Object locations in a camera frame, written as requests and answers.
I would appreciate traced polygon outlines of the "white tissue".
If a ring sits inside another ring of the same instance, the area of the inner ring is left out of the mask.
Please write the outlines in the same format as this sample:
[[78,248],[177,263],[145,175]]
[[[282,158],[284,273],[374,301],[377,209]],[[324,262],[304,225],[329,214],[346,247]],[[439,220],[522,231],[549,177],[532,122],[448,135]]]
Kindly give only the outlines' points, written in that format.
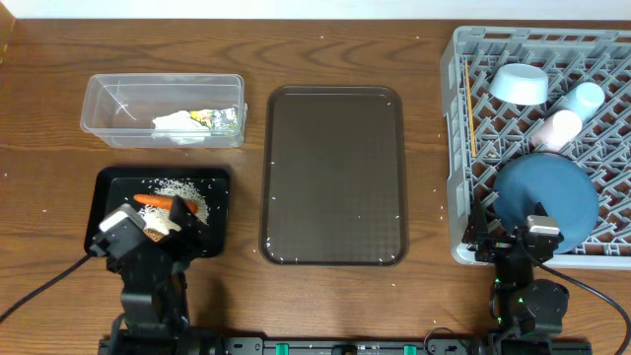
[[156,117],[153,124],[152,138],[169,138],[177,145],[199,143],[210,136],[209,128],[192,119],[185,110]]

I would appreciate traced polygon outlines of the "dark blue plate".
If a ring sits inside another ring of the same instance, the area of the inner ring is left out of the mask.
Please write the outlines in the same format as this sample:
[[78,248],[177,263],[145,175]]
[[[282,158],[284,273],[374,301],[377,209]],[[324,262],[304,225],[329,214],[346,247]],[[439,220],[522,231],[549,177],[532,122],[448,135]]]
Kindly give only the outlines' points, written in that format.
[[588,175],[571,160],[551,153],[517,158],[497,173],[495,215],[506,231],[522,225],[540,203],[559,225],[558,253],[572,251],[596,226],[598,194]]

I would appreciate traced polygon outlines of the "green pandan cake wrapper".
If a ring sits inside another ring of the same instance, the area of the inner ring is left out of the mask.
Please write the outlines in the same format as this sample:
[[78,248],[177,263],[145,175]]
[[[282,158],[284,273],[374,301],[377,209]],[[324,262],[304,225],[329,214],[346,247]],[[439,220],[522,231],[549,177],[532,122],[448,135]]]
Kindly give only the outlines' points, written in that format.
[[190,118],[204,127],[209,129],[214,128],[214,109],[202,109],[202,110],[192,110],[190,114]]

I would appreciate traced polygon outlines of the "aluminium foil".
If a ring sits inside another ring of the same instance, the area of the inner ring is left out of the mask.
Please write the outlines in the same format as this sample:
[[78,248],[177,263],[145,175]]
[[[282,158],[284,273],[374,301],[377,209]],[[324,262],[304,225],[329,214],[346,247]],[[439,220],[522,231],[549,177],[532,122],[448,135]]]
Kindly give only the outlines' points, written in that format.
[[214,109],[211,113],[211,128],[214,130],[231,130],[237,127],[238,113],[235,107]]

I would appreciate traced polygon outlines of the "pink cup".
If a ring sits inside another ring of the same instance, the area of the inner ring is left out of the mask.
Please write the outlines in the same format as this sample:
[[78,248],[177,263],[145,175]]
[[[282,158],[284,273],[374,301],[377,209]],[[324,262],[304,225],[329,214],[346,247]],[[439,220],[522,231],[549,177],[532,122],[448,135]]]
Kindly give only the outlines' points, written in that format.
[[574,140],[583,128],[582,119],[573,111],[562,109],[545,119],[543,125],[531,136],[535,148],[558,153]]

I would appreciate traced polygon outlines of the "light blue bowl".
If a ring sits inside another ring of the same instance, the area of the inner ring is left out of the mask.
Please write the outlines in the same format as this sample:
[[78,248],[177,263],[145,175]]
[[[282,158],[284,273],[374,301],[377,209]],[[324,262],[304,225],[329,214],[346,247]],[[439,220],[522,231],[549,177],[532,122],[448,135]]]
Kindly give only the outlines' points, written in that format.
[[540,105],[548,99],[548,76],[532,65],[506,64],[497,70],[488,91],[495,98],[514,105]]

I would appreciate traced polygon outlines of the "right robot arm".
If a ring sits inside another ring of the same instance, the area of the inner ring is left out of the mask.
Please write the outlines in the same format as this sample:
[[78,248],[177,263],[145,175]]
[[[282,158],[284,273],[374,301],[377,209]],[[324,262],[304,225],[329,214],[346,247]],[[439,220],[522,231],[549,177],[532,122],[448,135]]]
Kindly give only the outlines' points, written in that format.
[[478,262],[492,264],[489,312],[499,328],[469,346],[470,354],[550,354],[551,337],[562,331],[569,291],[534,270],[564,241],[555,219],[538,203],[513,232],[494,234],[485,208],[475,199],[462,242]]

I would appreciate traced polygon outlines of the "orange carrot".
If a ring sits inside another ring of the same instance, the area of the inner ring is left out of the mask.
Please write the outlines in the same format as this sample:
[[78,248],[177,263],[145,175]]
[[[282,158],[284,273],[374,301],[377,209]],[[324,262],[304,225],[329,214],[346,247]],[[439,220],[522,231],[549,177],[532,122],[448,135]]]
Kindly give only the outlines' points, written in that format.
[[[175,198],[173,196],[156,194],[134,194],[133,199],[141,204],[170,211],[173,208]],[[198,205],[189,199],[184,199],[184,203],[192,213],[198,212]]]

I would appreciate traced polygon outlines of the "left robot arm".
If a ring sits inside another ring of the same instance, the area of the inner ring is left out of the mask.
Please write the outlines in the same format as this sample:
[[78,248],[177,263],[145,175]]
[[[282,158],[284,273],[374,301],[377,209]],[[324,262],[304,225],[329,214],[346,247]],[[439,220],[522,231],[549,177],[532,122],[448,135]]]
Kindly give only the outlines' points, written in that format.
[[101,354],[183,354],[189,327],[184,271],[203,253],[202,224],[175,196],[169,218],[177,231],[154,241],[138,212],[123,204],[99,224],[90,251],[106,258],[106,269],[123,281],[123,313],[112,323]]

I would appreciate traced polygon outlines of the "pile of white rice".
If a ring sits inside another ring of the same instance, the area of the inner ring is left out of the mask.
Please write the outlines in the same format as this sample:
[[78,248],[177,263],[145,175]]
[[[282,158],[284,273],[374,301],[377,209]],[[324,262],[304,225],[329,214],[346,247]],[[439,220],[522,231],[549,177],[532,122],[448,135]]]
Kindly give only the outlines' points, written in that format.
[[[209,206],[199,188],[195,187],[190,179],[154,179],[148,181],[149,191],[135,194],[156,194],[166,196],[180,196],[183,199],[193,200],[198,205],[195,216],[204,224],[208,224]],[[144,219],[145,229],[155,229],[167,235],[175,225],[169,220],[168,210],[140,204],[139,215]]]

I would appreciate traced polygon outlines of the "light blue cup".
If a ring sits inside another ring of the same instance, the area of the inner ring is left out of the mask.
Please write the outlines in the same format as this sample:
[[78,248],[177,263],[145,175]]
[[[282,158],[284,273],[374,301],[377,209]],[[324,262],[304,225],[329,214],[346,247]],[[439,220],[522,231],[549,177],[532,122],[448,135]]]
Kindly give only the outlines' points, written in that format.
[[560,107],[575,113],[582,122],[587,122],[594,117],[604,100],[604,90],[598,84],[584,82],[565,96]]

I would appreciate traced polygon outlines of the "brown mushroom food scrap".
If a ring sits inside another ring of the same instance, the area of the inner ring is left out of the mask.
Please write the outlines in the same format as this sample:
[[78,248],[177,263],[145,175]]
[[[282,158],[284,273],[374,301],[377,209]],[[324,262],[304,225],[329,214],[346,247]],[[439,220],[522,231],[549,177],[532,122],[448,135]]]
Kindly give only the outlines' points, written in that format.
[[145,229],[144,234],[154,242],[159,242],[166,235],[155,229]]

